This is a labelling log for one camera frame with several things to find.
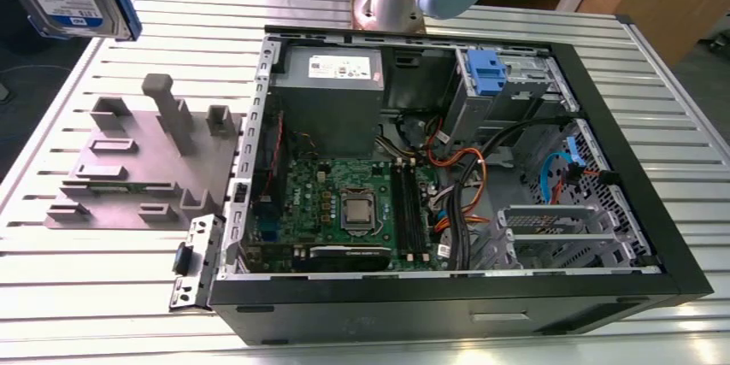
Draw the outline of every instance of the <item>aluminum slotted table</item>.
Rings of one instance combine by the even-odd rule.
[[[579,337],[283,349],[247,348],[215,315],[168,314],[169,267],[185,231],[43,226],[95,127],[87,112],[101,96],[152,109],[140,85],[153,72],[172,76],[191,111],[225,104],[245,113],[263,25],[350,27],[350,0],[135,0],[135,7],[144,35],[133,43],[91,41],[0,185],[0,357],[53,363],[730,362],[730,151],[635,27],[606,15],[474,7],[458,19],[428,21],[428,32],[575,45],[713,295]]]

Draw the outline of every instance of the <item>metal bracket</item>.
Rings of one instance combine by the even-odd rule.
[[[185,241],[175,255],[175,279],[169,312],[183,309],[209,311],[208,293],[216,271],[224,220],[213,214],[193,218]]]

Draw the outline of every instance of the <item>cpu socket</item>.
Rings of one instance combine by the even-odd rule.
[[[368,188],[340,190],[340,227],[362,237],[375,229],[375,195]]]

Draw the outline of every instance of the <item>motherboard chip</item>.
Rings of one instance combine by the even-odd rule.
[[[344,202],[347,222],[370,222],[370,201],[347,200]]]

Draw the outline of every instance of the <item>ram slot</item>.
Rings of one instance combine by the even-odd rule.
[[[406,191],[403,167],[394,164],[390,168],[390,191],[392,197],[392,209],[396,223],[396,242],[400,255],[410,252],[408,228],[406,218]]]
[[[411,238],[411,251],[416,254],[426,252],[426,233],[423,232],[423,219],[420,218],[420,192],[415,179],[415,167],[404,166],[404,189],[408,208],[408,234]]]
[[[419,185],[415,168],[394,165],[390,168],[392,206],[396,217],[396,240],[400,255],[426,252],[426,233],[420,218]]]

